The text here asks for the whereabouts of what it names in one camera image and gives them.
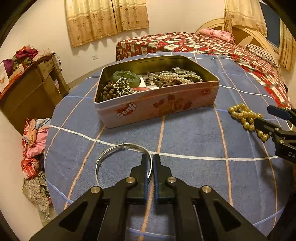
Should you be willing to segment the brown wooden desk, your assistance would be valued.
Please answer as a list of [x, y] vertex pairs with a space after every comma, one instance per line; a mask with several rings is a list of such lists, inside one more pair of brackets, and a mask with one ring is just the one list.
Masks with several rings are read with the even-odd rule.
[[69, 94], [56, 54], [33, 62], [1, 94], [1, 111], [23, 134], [26, 120], [51, 118], [56, 105]]

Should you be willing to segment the clutter pile on desk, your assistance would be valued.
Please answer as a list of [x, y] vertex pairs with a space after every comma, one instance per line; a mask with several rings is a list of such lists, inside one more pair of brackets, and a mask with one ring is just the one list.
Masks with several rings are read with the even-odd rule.
[[27, 47], [23, 47], [19, 51], [16, 51], [12, 59], [5, 59], [2, 63], [4, 63], [6, 73], [8, 77], [10, 77], [19, 65], [27, 68], [33, 62], [51, 55], [52, 51], [50, 49], [39, 51], [36, 48], [29, 49]]

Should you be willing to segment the cream wooden headboard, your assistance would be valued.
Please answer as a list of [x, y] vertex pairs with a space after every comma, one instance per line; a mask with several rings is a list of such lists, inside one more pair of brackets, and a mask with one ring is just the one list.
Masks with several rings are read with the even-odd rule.
[[[197, 34], [201, 29], [225, 31], [226, 29], [224, 26], [224, 18], [213, 19], [204, 23], [195, 31], [195, 33]], [[232, 34], [235, 38], [235, 44], [238, 44], [242, 47], [246, 47], [248, 44], [257, 45], [263, 48], [265, 51], [269, 52], [269, 54], [271, 54], [276, 60], [278, 60], [278, 54], [274, 51], [276, 47], [274, 47], [273, 44], [271, 44], [265, 37], [263, 37], [263, 35], [259, 31], [241, 26], [234, 26], [232, 27]]]

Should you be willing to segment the pink pillow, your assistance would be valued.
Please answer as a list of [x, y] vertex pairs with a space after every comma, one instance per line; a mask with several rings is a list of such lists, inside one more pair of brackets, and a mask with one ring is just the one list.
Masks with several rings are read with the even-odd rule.
[[214, 29], [206, 28], [206, 29], [199, 30], [199, 34], [204, 35], [204, 36], [208, 36], [208, 37], [218, 38], [218, 39], [224, 40], [225, 42], [228, 42], [228, 43], [235, 42], [235, 38], [232, 35], [232, 33], [222, 31], [222, 30], [214, 30]]

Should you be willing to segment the pink bangle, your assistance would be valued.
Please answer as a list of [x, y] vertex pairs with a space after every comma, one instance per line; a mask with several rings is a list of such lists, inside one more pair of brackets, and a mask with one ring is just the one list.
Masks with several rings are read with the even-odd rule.
[[133, 88], [134, 91], [146, 91], [146, 90], [150, 90], [150, 88], [147, 87], [137, 87], [137, 88]]

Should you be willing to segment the green jade bangle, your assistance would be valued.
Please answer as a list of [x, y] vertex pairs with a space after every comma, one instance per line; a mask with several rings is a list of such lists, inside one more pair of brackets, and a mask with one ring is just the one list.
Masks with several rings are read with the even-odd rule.
[[119, 70], [113, 73], [112, 80], [114, 83], [119, 79], [126, 79], [130, 88], [137, 88], [141, 83], [140, 77], [137, 74], [125, 70]]

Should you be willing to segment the silver wristwatch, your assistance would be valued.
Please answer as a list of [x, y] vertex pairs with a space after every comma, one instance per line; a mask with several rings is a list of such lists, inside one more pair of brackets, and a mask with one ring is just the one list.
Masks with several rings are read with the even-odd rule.
[[193, 72], [191, 70], [184, 70], [184, 69], [181, 69], [179, 67], [172, 68], [171, 72], [176, 73], [178, 75], [186, 75], [186, 74], [187, 75], [189, 75], [189, 74], [195, 75], [196, 74], [195, 72]]

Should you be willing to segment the beige side curtain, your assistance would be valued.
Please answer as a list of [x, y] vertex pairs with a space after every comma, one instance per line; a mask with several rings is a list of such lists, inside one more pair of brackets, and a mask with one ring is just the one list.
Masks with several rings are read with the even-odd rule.
[[224, 28], [231, 33], [233, 26], [253, 29], [267, 37], [267, 26], [259, 1], [225, 0]]

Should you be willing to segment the thin silver hoop bangle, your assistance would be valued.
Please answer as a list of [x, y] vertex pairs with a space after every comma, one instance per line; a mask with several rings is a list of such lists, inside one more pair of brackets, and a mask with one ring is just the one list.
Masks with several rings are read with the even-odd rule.
[[114, 145], [107, 150], [105, 150], [101, 155], [98, 157], [96, 163], [95, 163], [95, 180], [96, 184], [101, 187], [99, 183], [99, 178], [98, 178], [98, 171], [99, 168], [103, 162], [103, 160], [110, 155], [113, 152], [119, 151], [119, 150], [133, 150], [133, 151], [139, 151], [147, 156], [148, 159], [148, 164], [147, 164], [147, 170], [146, 170], [146, 176], [147, 176], [147, 182], [149, 183], [151, 178], [152, 178], [152, 168], [153, 168], [153, 163], [152, 163], [152, 155], [150, 152], [143, 146], [140, 146], [138, 144], [133, 144], [133, 143], [121, 143], [118, 145]]

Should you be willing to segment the bed with red patterned cover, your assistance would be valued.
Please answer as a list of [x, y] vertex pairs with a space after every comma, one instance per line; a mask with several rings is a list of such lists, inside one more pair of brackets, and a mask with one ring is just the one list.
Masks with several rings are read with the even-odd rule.
[[224, 55], [255, 78], [274, 98], [278, 107], [291, 108], [287, 88], [280, 70], [235, 43], [195, 33], [173, 32], [145, 35], [119, 41], [115, 48], [116, 60], [156, 52], [188, 52]]

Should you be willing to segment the printed paper leaflet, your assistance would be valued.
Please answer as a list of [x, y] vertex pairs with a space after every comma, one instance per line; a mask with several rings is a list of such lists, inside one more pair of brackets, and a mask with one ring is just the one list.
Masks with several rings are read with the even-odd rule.
[[138, 87], [145, 87], [149, 89], [156, 89], [158, 86], [155, 81], [158, 81], [158, 75], [154, 73], [139, 74], [140, 85]]

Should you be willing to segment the blue plaid tablecloth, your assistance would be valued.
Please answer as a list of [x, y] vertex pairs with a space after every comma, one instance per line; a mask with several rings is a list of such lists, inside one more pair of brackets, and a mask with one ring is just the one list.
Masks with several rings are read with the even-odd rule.
[[292, 189], [291, 163], [275, 155], [272, 140], [262, 142], [228, 113], [245, 103], [283, 129], [288, 124], [267, 112], [275, 101], [258, 81], [224, 56], [189, 58], [220, 79], [213, 106], [106, 128], [93, 98], [101, 75], [86, 78], [56, 106], [46, 144], [45, 173], [53, 206], [62, 212], [90, 187], [125, 178], [140, 164], [139, 152], [113, 153], [95, 170], [99, 155], [121, 143], [158, 153], [161, 163], [188, 185], [211, 186], [250, 223], [268, 235], [279, 221]]

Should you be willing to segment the pink Genji tin box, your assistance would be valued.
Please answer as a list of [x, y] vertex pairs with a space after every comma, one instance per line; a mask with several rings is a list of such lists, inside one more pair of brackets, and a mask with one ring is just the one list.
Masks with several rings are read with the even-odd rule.
[[[108, 99], [103, 88], [116, 71], [130, 71], [145, 78], [149, 73], [169, 72], [173, 68], [190, 70], [201, 78], [192, 83], [146, 89], [125, 96]], [[214, 104], [219, 78], [200, 64], [182, 55], [158, 56], [116, 63], [102, 69], [94, 104], [107, 128], [115, 128], [166, 114]]]

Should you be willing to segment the beige window curtain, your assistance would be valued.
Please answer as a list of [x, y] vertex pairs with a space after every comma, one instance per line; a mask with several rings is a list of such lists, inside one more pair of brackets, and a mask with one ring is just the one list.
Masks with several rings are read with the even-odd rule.
[[65, 1], [66, 24], [73, 48], [123, 31], [149, 28], [146, 1]]

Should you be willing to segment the pile of clothes on floor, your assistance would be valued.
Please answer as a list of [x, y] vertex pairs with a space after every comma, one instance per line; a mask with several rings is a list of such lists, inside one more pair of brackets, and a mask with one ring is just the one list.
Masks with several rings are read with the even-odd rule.
[[41, 213], [48, 212], [52, 203], [44, 171], [50, 123], [50, 118], [26, 120], [22, 136], [23, 194]]

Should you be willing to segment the white product box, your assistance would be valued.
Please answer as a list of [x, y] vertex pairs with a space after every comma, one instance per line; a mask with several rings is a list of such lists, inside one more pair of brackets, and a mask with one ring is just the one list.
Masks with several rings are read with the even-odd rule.
[[4, 63], [0, 64], [0, 92], [2, 93], [4, 91], [4, 89], [7, 87], [7, 85], [9, 84], [9, 78], [8, 75], [6, 73], [6, 69], [4, 66]]

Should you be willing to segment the striped pillow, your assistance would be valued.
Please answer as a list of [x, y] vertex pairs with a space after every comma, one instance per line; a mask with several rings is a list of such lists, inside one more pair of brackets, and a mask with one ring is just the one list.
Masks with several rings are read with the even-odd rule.
[[246, 49], [255, 54], [256, 56], [260, 57], [261, 59], [265, 60], [269, 64], [271, 64], [274, 68], [280, 69], [280, 65], [276, 57], [274, 57], [273, 54], [270, 54], [262, 47], [259, 47], [254, 44], [248, 44], [246, 46]]

